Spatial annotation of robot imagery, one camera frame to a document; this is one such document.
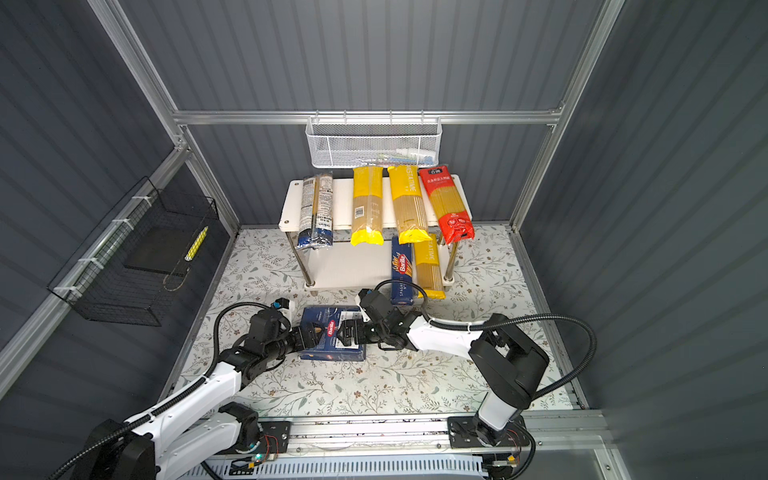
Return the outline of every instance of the red pasta package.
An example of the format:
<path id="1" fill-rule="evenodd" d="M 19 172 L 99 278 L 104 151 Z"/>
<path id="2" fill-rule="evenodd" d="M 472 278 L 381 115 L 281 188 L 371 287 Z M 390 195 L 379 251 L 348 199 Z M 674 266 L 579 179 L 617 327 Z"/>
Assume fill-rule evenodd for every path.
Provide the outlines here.
<path id="1" fill-rule="evenodd" d="M 435 209 L 445 243 L 475 238 L 475 228 L 469 218 L 462 196 L 453 183 L 448 167 L 439 165 L 419 170 L 424 188 Z"/>

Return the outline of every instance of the white wire basket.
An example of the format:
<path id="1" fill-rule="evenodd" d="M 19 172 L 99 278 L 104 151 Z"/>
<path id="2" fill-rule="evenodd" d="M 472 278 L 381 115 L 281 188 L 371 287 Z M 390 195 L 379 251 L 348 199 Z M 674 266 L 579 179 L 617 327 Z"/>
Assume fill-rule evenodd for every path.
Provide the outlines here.
<path id="1" fill-rule="evenodd" d="M 440 121 L 416 124 L 325 124 L 310 118 L 306 141 L 318 168 L 438 164 Z"/>

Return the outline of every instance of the barilla logo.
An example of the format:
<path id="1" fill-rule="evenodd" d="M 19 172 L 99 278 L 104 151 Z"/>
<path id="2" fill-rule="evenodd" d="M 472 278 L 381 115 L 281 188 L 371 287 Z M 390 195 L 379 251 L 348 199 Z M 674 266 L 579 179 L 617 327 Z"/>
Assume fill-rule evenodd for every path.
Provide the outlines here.
<path id="1" fill-rule="evenodd" d="M 404 253 L 392 257 L 392 267 L 397 273 L 412 276 L 411 263 Z"/>

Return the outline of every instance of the black wire basket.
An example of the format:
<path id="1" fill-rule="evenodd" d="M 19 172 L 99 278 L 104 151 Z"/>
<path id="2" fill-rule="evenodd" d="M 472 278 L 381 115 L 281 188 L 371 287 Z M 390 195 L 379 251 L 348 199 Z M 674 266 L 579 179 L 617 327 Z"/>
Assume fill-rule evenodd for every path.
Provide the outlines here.
<path id="1" fill-rule="evenodd" d="M 152 190 L 48 290 L 88 320 L 160 326 L 218 217 L 212 198 Z"/>

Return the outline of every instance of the pasta box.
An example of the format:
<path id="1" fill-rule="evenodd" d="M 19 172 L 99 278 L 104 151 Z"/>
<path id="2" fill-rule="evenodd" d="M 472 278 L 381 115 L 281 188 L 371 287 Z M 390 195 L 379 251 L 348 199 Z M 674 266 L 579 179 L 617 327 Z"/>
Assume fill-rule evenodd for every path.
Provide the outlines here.
<path id="1" fill-rule="evenodd" d="M 344 346 L 336 338 L 336 331 L 344 320 L 362 318 L 358 306 L 307 306 L 301 315 L 301 325 L 312 328 L 312 325 L 324 328 L 317 346 L 303 350 L 299 357 L 304 360 L 326 360 L 331 362 L 362 362 L 366 359 L 366 346 Z"/>
<path id="2" fill-rule="evenodd" d="M 413 243 L 401 244 L 392 237 L 392 279 L 413 281 Z M 392 305 L 413 305 L 413 288 L 404 283 L 392 284 Z"/>

